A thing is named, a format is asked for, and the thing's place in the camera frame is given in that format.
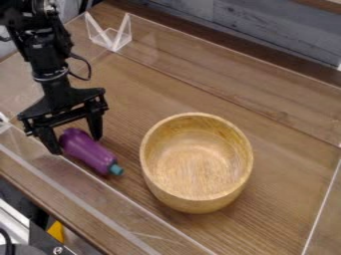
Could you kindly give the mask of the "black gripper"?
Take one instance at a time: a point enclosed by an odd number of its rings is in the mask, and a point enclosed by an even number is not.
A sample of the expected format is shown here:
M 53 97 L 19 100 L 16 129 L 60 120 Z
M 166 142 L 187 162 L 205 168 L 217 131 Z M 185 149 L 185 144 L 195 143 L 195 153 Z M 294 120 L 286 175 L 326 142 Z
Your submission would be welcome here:
M 39 138 L 48 151 L 60 155 L 55 127 L 86 119 L 94 140 L 103 136 L 103 114 L 108 110 L 104 88 L 76 89 L 67 77 L 41 84 L 44 96 L 19 115 L 27 135 Z

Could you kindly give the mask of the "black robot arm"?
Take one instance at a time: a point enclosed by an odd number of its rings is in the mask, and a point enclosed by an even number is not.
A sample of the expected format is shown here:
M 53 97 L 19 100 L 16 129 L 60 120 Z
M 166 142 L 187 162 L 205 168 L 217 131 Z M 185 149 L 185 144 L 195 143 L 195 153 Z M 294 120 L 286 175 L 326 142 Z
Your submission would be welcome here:
M 61 153 L 55 128 L 84 119 L 92 138 L 103 136 L 103 115 L 108 109 L 103 88 L 76 89 L 75 73 L 67 60 L 82 57 L 72 52 L 71 34 L 59 17 L 53 0 L 0 0 L 0 26 L 32 68 L 32 78 L 43 97 L 17 115 L 24 133 L 35 136 L 53 154 Z

